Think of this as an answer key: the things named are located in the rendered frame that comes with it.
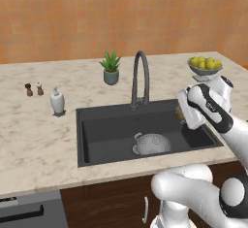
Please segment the grey dishwasher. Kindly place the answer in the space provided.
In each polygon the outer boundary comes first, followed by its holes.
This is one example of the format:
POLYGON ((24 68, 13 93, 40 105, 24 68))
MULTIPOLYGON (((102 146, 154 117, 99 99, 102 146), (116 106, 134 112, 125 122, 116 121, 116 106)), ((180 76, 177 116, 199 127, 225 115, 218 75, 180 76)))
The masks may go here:
POLYGON ((0 223, 0 228, 69 228, 59 190, 2 198, 0 217, 37 211, 40 205, 44 215, 0 223))

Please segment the green plant in grey pot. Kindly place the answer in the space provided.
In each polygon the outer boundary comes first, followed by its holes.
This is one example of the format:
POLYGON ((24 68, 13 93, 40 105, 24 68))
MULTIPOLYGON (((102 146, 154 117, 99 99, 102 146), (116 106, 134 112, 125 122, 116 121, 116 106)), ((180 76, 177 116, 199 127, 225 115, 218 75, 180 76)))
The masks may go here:
POLYGON ((120 58, 114 51, 112 54, 105 52, 105 58, 100 61, 104 68, 104 82, 108 85, 115 85, 119 80, 119 61, 120 58))

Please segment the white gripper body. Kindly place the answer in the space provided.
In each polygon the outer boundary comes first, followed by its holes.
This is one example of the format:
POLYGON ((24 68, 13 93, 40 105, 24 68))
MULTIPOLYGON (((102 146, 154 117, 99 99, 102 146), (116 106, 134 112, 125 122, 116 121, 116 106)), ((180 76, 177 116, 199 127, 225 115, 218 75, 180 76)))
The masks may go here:
POLYGON ((177 93, 177 99, 189 129, 196 130, 205 123, 203 115, 198 110, 188 105, 187 91, 185 89, 182 89, 177 93))

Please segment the dark grey arched faucet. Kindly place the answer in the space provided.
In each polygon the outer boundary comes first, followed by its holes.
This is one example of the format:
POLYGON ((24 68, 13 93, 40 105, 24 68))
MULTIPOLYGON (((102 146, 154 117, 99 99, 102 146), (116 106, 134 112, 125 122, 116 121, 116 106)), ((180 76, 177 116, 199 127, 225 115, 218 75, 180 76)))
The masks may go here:
POLYGON ((132 85, 132 99, 131 99, 131 110, 135 111, 138 107, 138 66, 139 60, 142 61, 143 72, 144 72, 144 91, 141 103, 144 105, 149 104, 149 68, 147 58, 143 51, 139 50, 135 57, 134 63, 134 74, 133 74, 133 85, 132 85))

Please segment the white colander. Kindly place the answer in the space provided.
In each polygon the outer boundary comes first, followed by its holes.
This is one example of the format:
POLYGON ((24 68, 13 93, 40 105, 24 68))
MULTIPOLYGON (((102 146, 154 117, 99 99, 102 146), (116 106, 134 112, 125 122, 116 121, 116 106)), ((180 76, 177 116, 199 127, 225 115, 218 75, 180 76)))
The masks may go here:
POLYGON ((138 155, 149 155, 171 151, 171 141, 160 134, 138 133, 134 136, 136 143, 133 152, 138 155))

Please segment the white soap dispenser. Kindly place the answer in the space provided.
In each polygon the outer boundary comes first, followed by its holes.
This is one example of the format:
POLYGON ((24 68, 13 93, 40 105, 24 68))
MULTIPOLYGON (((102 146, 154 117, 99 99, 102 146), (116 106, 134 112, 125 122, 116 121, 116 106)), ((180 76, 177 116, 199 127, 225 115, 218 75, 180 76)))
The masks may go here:
POLYGON ((60 116, 65 113, 65 98, 57 87, 54 87, 50 94, 50 104, 55 115, 60 116))

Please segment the grey fruit bowl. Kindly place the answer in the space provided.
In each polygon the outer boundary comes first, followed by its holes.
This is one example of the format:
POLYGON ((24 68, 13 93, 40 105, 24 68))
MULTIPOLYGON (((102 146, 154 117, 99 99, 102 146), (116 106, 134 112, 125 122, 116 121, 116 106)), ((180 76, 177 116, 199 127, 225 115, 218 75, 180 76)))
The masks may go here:
POLYGON ((214 69, 214 70, 205 70, 194 67, 190 64, 190 61, 187 61, 188 66, 194 73, 193 78, 198 82, 210 81, 214 79, 214 76, 222 70, 222 68, 214 69))

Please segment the dark grey sink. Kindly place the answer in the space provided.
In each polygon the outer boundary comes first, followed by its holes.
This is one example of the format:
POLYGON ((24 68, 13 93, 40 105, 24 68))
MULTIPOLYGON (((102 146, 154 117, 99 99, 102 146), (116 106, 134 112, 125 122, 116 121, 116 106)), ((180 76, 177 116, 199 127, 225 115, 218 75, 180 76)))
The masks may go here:
POLYGON ((135 135, 160 134, 173 153, 219 147, 206 125, 191 130, 175 117, 175 99, 153 101, 132 110, 128 104, 77 110, 77 164, 80 167, 139 159, 135 135))

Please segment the brown kiwi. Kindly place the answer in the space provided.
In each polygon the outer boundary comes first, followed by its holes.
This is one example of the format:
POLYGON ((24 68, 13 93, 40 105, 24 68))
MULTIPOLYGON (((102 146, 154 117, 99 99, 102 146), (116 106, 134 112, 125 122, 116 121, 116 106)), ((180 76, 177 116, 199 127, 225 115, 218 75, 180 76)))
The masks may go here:
POLYGON ((179 121, 182 121, 184 119, 183 112, 181 111, 179 106, 175 108, 175 118, 179 121))

